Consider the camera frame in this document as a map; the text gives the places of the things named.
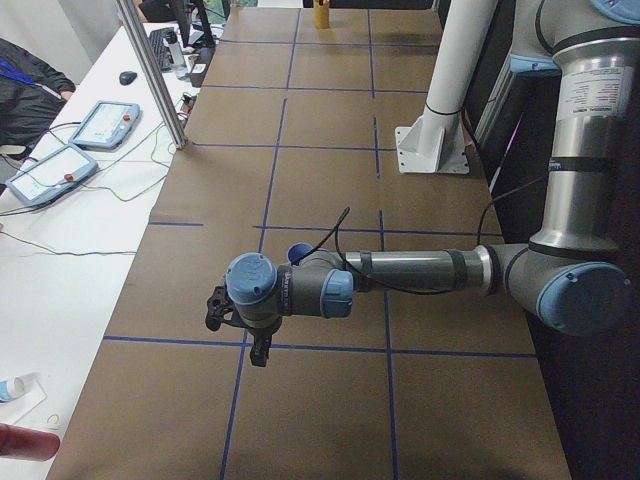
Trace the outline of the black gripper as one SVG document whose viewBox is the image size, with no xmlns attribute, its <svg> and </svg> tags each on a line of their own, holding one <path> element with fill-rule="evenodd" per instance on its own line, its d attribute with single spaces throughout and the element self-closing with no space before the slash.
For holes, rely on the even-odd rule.
<svg viewBox="0 0 640 480">
<path fill-rule="evenodd" d="M 271 316 L 267 320 L 259 322 L 244 320 L 238 313 L 224 285 L 218 285 L 214 288 L 206 306 L 205 325 L 211 331 L 219 330 L 222 324 L 249 331 L 278 331 L 280 328 L 279 316 Z"/>
</svg>

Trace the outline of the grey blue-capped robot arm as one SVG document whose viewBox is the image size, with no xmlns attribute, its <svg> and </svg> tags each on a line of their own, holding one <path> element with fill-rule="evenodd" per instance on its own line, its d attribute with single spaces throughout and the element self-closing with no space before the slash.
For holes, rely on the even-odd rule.
<svg viewBox="0 0 640 480">
<path fill-rule="evenodd" d="M 639 66 L 635 1 L 520 1 L 510 67 L 561 75 L 540 230 L 524 244 L 470 251 L 348 252 L 298 244 L 285 264 L 235 258 L 207 302 L 206 326 L 269 340 L 286 316 L 341 318 L 356 293 L 505 291 L 545 325 L 585 336 L 611 328 L 630 302 L 607 235 L 617 139 Z"/>
</svg>

